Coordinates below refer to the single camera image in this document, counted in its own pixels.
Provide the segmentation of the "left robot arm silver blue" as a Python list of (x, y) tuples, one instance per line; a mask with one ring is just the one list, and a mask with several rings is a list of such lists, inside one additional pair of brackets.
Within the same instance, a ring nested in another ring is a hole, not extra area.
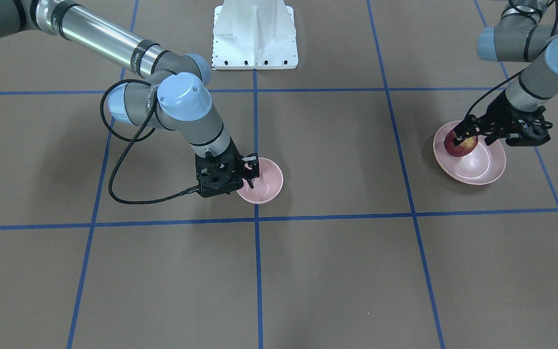
[(505, 89), (490, 102), (483, 116), (467, 113), (452, 131), (451, 144), (485, 137), (492, 145), (540, 146), (551, 137), (552, 123), (544, 118), (545, 103), (558, 94), (558, 24), (540, 23), (545, 0), (510, 0), (498, 24), (478, 39), (478, 56), (494, 62), (525, 62)]

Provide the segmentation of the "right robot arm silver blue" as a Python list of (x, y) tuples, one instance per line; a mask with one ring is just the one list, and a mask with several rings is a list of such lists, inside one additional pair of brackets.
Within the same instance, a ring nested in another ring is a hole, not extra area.
[(0, 0), (0, 38), (36, 30), (97, 53), (135, 75), (106, 92), (111, 116), (131, 125), (180, 132), (195, 153), (202, 196), (253, 185), (257, 155), (239, 154), (206, 88), (209, 64), (177, 55), (73, 0)]

